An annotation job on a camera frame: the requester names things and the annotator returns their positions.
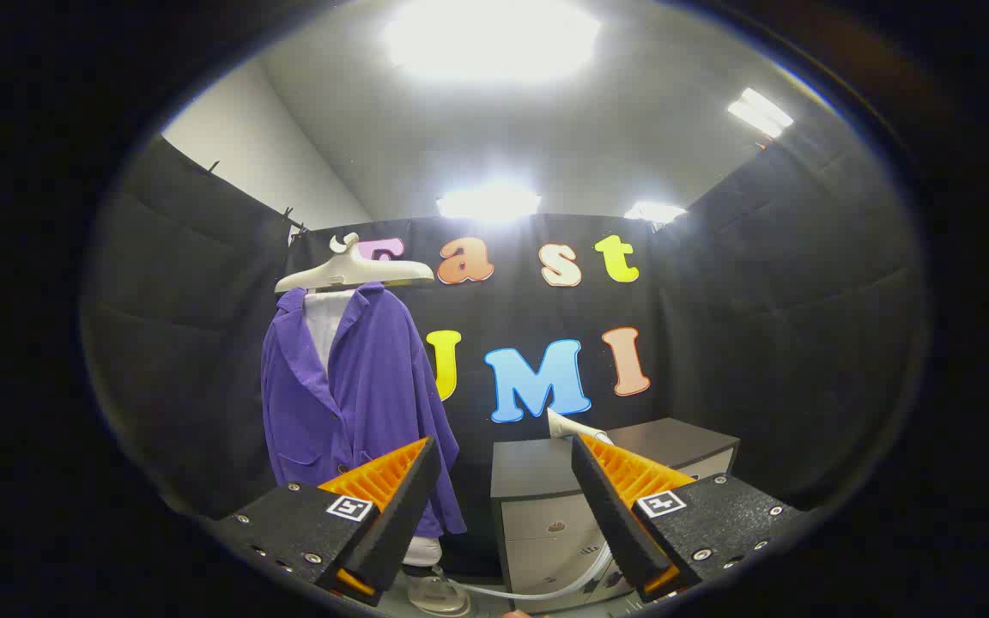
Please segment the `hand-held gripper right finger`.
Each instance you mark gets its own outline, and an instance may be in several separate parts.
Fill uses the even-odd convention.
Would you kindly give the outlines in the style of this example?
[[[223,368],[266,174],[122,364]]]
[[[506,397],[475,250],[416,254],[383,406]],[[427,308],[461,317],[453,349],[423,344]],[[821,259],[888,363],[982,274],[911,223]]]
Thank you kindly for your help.
[[[697,480],[578,434],[572,471],[628,585],[644,602],[733,578],[799,537],[804,512],[719,473]]]

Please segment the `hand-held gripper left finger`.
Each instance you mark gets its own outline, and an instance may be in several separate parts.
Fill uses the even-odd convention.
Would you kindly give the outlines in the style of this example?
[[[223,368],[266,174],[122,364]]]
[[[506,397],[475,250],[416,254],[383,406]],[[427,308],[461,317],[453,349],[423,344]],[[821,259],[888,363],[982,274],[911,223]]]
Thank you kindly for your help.
[[[374,607],[395,583],[442,473],[433,437],[319,485],[291,482],[212,520],[237,558],[329,607]]]

